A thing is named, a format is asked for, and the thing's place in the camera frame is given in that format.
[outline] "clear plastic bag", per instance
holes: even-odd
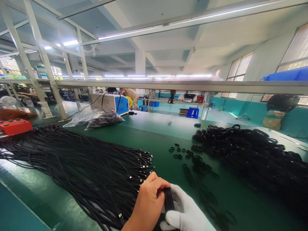
[[[112,109],[105,109],[104,112],[98,113],[93,118],[89,120],[89,124],[86,130],[96,129],[101,127],[107,127],[112,124],[117,124],[119,122],[125,121],[121,116],[119,116],[114,110]]]
[[[102,108],[94,108],[93,105],[89,107],[89,105],[89,103],[81,103],[81,108],[83,108],[83,110],[76,113],[72,120],[69,123],[63,125],[63,127],[76,127],[79,125],[84,125],[90,119],[92,119],[93,116],[97,115],[97,113],[102,112]]]
[[[184,95],[180,95],[177,100],[184,101]]]

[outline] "red control box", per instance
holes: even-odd
[[[33,130],[32,124],[24,119],[0,121],[0,129],[5,135],[12,136]]]

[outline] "white glove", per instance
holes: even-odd
[[[194,200],[178,185],[171,184],[175,209],[166,213],[166,220],[160,223],[163,231],[180,229],[181,231],[216,231]]]

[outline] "green workbench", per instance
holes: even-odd
[[[180,144],[180,147],[186,150],[190,149],[192,144],[197,144],[192,140],[192,135],[197,129],[206,129],[210,124],[222,127],[230,127],[231,124],[146,112],[138,112],[137,115],[132,116],[124,115],[123,118],[124,122],[106,128],[84,131],[86,125],[83,125],[69,128],[69,130],[103,141],[149,151],[153,155],[152,163],[157,175],[173,184],[178,184],[202,208],[197,189],[193,189],[188,184],[182,171],[184,163],[192,169],[191,160],[174,159],[173,155],[177,151],[170,153],[168,150],[171,146],[176,148],[175,143]],[[201,124],[201,128],[194,127],[197,122]],[[284,144],[287,150],[298,152],[303,160],[308,161],[306,151],[301,146],[305,145],[304,143],[286,136],[279,136],[279,133],[270,129],[265,129],[265,131],[270,134],[270,137]],[[221,166],[218,160],[206,153],[201,154],[201,157],[213,168],[214,172],[220,175],[219,180],[207,175],[203,183],[218,200],[218,207],[215,209],[230,211],[238,220],[238,225],[229,226],[231,231],[307,230],[306,224],[280,201],[248,187],[228,169]],[[58,187],[49,176],[41,172],[24,169],[1,160],[0,181],[51,230],[100,230],[97,223],[82,211],[68,192]]]

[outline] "ceiling light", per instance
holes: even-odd
[[[253,8],[258,8],[258,7],[261,7],[261,6],[271,5],[271,4],[279,3],[279,2],[271,2],[271,3],[267,3],[267,4],[263,4],[263,5],[252,6],[252,7],[248,7],[248,8],[244,8],[244,9],[239,9],[239,10],[224,12],[224,13],[215,14],[215,15],[201,16],[201,17],[199,17],[199,18],[195,18],[195,19],[191,19],[191,20],[187,20],[187,21],[174,22],[174,23],[169,24],[169,26],[174,26],[174,25],[178,25],[178,24],[182,24],[182,23],[197,21],[197,20],[201,20],[201,19],[213,18],[213,17],[222,16],[222,15],[231,14],[231,13],[240,12],[240,11],[245,11],[245,10],[250,10],[250,9],[253,9]]]
[[[72,40],[72,41],[68,41],[68,42],[63,43],[64,46],[75,45],[75,44],[78,44],[77,40]]]
[[[172,77],[174,75],[148,75],[148,77]]]
[[[123,34],[117,34],[117,35],[110,35],[110,36],[100,37],[98,39],[99,40],[107,39],[107,38],[109,39],[109,38],[119,37],[119,36],[122,36],[122,35],[128,35],[128,34],[134,34],[134,33],[142,32],[142,31],[153,30],[153,29],[157,29],[157,28],[161,28],[161,27],[163,27],[163,26],[159,25],[159,26],[155,26],[155,27],[151,27],[151,28],[147,28],[147,29],[143,29],[143,30],[136,30],[136,31],[132,31],[132,32],[128,32],[128,33],[123,33]]]
[[[191,75],[190,77],[211,77],[211,74],[206,74],[206,75]]]
[[[124,75],[105,75],[105,77],[124,77]]]

